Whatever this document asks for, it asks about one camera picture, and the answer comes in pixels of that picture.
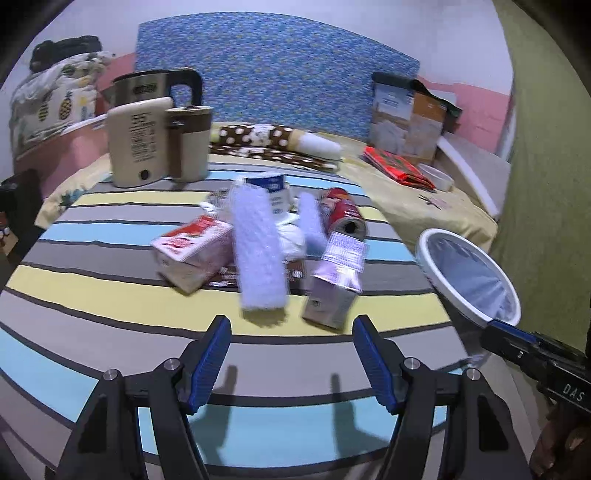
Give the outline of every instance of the red can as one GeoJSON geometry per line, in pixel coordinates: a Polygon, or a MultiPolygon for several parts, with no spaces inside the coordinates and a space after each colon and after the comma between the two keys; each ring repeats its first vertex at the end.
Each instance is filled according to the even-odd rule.
{"type": "Polygon", "coordinates": [[[363,241],[367,236],[367,225],[359,209],[346,190],[326,190],[320,199],[320,211],[326,235],[338,232],[363,241]]]}

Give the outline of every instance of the blue patterned headboard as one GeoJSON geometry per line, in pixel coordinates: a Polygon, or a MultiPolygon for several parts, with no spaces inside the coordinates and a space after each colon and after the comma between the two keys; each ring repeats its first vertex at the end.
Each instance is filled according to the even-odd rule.
{"type": "MultiPolygon", "coordinates": [[[[365,140],[374,71],[419,62],[369,38],[289,15],[220,12],[139,26],[136,70],[192,67],[215,120],[294,125],[365,140]]],[[[186,103],[186,92],[175,100],[186,103]]]]}

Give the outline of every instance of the green curtain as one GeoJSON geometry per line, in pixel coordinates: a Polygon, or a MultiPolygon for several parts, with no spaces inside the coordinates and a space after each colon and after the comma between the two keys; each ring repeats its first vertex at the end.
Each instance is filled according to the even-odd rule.
{"type": "Polygon", "coordinates": [[[591,98],[548,33],[493,0],[514,70],[517,133],[492,256],[512,280],[520,326],[584,349],[591,290],[591,98]]]}

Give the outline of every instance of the black bag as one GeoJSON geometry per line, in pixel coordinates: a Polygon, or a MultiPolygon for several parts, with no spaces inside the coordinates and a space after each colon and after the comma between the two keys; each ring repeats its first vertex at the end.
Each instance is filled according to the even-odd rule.
{"type": "Polygon", "coordinates": [[[45,42],[35,46],[31,55],[29,68],[32,73],[42,72],[72,55],[101,51],[102,49],[103,45],[100,44],[99,37],[95,37],[94,35],[66,38],[58,42],[45,40],[45,42]]]}

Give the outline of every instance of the kettle handle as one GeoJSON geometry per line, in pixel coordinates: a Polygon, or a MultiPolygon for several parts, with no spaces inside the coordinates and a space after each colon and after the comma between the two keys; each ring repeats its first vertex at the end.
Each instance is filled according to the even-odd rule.
{"type": "Polygon", "coordinates": [[[170,87],[172,85],[188,85],[191,87],[192,98],[191,98],[191,105],[200,106],[201,105],[201,96],[203,91],[203,81],[201,80],[201,75],[197,72],[197,70],[193,70],[190,68],[185,68],[181,70],[171,70],[168,73],[168,88],[170,91],[170,87]]]}

